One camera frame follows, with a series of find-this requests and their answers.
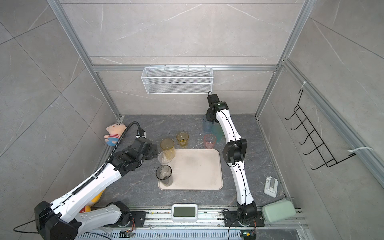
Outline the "blue glass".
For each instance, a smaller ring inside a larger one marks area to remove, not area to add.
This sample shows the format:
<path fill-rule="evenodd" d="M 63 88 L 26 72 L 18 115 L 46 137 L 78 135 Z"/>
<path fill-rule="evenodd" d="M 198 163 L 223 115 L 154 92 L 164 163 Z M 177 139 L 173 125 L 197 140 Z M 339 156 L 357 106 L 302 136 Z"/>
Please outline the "blue glass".
<path fill-rule="evenodd" d="M 207 120 L 207 116 L 203 115 L 203 131 L 207 134 L 212 132 L 214 122 Z"/>

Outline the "clear transparent glass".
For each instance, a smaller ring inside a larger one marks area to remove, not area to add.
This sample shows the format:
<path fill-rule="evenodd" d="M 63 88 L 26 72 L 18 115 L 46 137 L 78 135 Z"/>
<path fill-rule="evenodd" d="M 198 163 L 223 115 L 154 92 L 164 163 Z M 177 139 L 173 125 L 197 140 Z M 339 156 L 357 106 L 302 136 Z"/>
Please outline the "clear transparent glass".
<path fill-rule="evenodd" d="M 170 150 L 162 151 L 161 153 L 158 154 L 158 160 L 161 163 L 161 165 L 167 165 L 173 160 L 174 157 L 175 157 L 175 152 Z"/>

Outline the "dark grey smoked glass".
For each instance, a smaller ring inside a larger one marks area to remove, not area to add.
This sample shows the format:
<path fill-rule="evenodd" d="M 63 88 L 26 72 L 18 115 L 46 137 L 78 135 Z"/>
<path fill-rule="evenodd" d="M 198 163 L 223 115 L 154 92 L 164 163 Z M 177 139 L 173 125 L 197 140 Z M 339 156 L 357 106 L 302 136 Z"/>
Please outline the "dark grey smoked glass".
<path fill-rule="evenodd" d="M 157 179 L 166 187 L 173 183 L 173 171 L 168 165 L 161 165 L 156 170 Z"/>

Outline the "tall amber yellow glass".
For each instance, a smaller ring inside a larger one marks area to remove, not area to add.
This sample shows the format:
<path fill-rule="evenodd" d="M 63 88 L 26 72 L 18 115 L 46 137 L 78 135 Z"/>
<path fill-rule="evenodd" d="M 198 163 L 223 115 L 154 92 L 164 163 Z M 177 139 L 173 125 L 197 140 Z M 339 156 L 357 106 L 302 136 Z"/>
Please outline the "tall amber yellow glass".
<path fill-rule="evenodd" d="M 175 157 L 175 142 L 172 139 L 163 139 L 161 142 L 161 148 L 163 150 L 164 156 L 169 161 L 171 161 Z"/>

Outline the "beige plastic tray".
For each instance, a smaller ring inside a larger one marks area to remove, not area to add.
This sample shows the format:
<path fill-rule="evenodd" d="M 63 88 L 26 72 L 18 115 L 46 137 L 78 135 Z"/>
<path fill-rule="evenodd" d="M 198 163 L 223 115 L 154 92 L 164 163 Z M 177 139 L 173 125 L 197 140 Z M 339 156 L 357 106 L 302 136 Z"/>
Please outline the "beige plastic tray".
<path fill-rule="evenodd" d="M 220 190 L 223 187 L 220 154 L 214 149 L 175 150 L 168 163 L 172 169 L 170 186 L 158 182 L 163 191 Z"/>

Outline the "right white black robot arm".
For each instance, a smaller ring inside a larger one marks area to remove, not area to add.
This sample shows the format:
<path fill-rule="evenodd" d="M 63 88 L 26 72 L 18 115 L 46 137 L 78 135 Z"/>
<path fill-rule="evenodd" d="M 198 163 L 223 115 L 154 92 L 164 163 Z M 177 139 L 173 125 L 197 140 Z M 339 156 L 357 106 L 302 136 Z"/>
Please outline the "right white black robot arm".
<path fill-rule="evenodd" d="M 209 122 L 220 124 L 226 139 L 223 157 L 225 163 L 231 169 L 235 182 L 238 221 L 241 225 L 247 226 L 258 215 L 258 209 L 251 194 L 245 171 L 248 142 L 236 130 L 227 103 L 220 101 L 219 97 L 212 92 L 208 93 L 207 100 L 209 108 L 206 118 Z"/>

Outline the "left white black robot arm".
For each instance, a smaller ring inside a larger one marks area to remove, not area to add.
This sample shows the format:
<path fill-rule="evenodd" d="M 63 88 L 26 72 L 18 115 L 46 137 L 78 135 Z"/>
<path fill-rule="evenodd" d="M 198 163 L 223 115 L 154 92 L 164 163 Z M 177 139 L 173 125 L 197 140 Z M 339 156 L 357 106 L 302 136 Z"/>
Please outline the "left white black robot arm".
<path fill-rule="evenodd" d="M 123 151 L 114 152 L 106 164 L 75 189 L 51 203 L 42 201 L 35 207 L 38 233 L 45 240 L 73 240 L 99 227 L 127 226 L 132 214 L 121 201 L 87 213 L 81 210 L 109 185 L 135 171 L 143 161 L 157 157 L 157 145 L 144 137 L 135 139 Z"/>

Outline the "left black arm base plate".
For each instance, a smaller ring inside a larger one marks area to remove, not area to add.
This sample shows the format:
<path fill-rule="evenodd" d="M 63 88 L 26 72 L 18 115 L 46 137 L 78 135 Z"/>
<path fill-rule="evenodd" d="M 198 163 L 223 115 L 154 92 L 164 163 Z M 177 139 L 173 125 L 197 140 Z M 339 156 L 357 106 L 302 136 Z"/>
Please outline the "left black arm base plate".
<path fill-rule="evenodd" d="M 121 224 L 118 224 L 120 228 L 143 228 L 146 220 L 145 211 L 131 212 L 131 215 L 123 217 Z"/>

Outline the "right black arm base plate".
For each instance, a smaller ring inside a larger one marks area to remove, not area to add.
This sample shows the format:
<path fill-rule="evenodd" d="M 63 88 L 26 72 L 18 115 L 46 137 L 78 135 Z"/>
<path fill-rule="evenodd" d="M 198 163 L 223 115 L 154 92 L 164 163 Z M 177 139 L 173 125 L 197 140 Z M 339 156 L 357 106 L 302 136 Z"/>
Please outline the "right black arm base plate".
<path fill-rule="evenodd" d="M 228 209 L 222 210 L 226 227 L 264 227 L 264 217 L 261 211 L 257 211 L 256 215 L 247 219 L 241 220 L 237 211 Z"/>

